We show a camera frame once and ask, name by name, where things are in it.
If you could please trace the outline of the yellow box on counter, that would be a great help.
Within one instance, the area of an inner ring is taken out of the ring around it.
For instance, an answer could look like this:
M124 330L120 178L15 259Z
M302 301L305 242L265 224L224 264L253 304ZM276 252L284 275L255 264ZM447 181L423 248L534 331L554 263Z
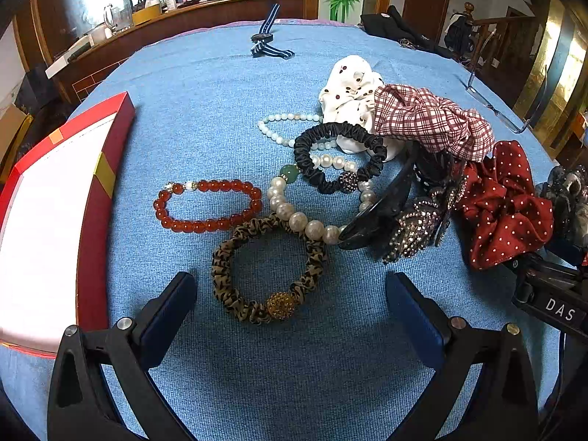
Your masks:
M133 12L132 21L133 26L140 26L148 21L161 16L161 6L154 4L151 6L144 7L140 10Z

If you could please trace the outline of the wooden dresser counter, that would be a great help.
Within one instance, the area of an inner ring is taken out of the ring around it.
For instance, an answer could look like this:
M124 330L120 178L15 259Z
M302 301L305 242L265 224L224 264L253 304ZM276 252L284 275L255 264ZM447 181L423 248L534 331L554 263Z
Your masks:
M281 5L281 17L303 16L303 0L218 0L192 5L157 16L99 43L60 70L53 81L65 101L80 105L97 85L142 47L191 30L262 20L275 2Z

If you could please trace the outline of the red polka dot scrunchie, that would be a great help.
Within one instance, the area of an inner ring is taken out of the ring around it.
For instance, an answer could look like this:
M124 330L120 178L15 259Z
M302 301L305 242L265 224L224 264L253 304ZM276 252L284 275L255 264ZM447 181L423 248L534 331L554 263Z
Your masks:
M542 248L552 237L552 203L535 194L520 143L502 140L482 162L465 168L465 195L456 205L472 232L469 265L487 270Z

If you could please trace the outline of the white dotted scrunchie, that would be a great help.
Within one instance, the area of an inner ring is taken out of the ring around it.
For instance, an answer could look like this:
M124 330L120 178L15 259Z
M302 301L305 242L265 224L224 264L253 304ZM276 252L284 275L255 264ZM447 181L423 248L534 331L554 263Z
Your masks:
M383 85L381 75L365 59L344 57L334 65L319 94L323 122L351 123L374 135L375 92Z

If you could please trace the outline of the white flat box on counter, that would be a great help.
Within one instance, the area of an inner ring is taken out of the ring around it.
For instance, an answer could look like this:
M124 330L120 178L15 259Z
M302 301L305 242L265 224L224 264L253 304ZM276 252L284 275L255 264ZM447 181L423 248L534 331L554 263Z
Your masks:
M84 35L78 41L76 41L68 50L66 50L60 57L46 68L46 77L51 80L61 70L67 67L68 64L72 63L81 55L85 54L92 47L92 39L89 35Z

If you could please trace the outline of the blue striped wristwatch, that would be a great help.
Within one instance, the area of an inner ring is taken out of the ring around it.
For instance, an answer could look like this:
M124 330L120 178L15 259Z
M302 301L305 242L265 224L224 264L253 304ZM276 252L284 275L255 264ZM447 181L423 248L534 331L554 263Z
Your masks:
M295 56L295 53L291 50L281 50L272 45L274 37L271 30L276 22L280 8L281 6L279 3L274 3L267 17L260 26L259 31L251 36L250 40L253 46L250 52L253 58L267 56L290 60Z

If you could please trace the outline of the black clothing pile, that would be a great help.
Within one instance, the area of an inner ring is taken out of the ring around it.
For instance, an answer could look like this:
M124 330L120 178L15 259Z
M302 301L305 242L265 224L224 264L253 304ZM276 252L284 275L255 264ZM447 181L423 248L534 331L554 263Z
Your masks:
M446 59L455 58L450 50L413 29L394 5L390 5L386 12L362 14L361 26L371 36L396 41L401 46L437 54Z

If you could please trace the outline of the rhinestone hair clip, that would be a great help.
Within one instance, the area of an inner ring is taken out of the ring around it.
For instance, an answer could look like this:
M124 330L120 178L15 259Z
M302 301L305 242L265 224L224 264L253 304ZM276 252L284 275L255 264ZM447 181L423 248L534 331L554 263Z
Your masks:
M451 212L465 195L465 181L448 187L434 187L427 196L413 198L395 218L396 226L388 243L384 264L410 258L444 240Z

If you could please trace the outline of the red white gift box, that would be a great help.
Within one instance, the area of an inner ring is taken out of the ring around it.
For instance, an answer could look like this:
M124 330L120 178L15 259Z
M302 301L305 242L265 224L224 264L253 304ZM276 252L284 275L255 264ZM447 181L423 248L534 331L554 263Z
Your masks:
M116 173L136 110L116 94L55 129L1 193L1 344L54 358L66 327L108 322L105 258Z

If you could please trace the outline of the red plaid scrunchie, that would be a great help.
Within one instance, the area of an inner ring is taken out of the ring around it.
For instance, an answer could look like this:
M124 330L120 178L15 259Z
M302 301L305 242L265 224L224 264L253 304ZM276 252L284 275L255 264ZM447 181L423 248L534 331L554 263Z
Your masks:
M408 85L384 85L375 91L374 131L414 140L430 153L445 150L473 162L483 161L494 146L492 127L478 111Z

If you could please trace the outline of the black hair claw clip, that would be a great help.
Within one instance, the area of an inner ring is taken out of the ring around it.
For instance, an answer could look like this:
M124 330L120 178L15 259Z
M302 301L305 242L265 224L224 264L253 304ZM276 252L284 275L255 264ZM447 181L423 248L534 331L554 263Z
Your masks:
M406 161L383 196L364 209L339 236L339 247L357 250L376 246L386 254L395 229L395 218L416 197L427 196L434 187L448 187L463 180L465 163L448 153L429 153L417 143L406 152Z

